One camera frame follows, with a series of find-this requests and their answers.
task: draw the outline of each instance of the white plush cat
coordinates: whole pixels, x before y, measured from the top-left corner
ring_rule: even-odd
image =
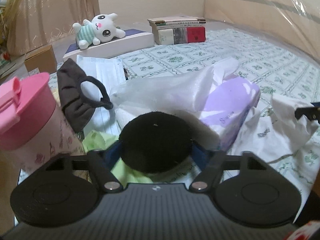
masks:
[[[83,26],[80,23],[74,23],[73,29],[77,36],[76,41],[80,49],[86,49],[89,45],[99,45],[101,42],[108,42],[113,37],[123,38],[125,32],[117,29],[113,20],[118,15],[112,14],[100,14],[92,19],[92,22],[85,19]]]

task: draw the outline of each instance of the red book cover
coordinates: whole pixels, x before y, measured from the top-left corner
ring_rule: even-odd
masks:
[[[205,27],[188,27],[187,28],[188,43],[204,42],[205,41]]]

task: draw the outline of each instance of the black round cushion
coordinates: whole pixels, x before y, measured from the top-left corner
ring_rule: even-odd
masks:
[[[188,124],[170,114],[151,112],[138,116],[122,130],[121,158],[130,168],[145,172],[168,171],[191,153]]]

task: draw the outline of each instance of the gray ribbed surface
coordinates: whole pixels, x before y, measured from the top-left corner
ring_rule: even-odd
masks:
[[[123,193],[105,195],[94,212],[68,226],[20,223],[4,240],[282,240],[295,229],[244,227],[223,217],[208,196],[190,193],[183,184],[159,185],[157,191],[155,186],[130,184]]]

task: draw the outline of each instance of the plush toy's striped shirt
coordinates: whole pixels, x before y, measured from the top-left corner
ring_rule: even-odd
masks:
[[[91,25],[82,26],[81,30],[77,33],[79,41],[86,40],[89,44],[92,43],[95,37]]]

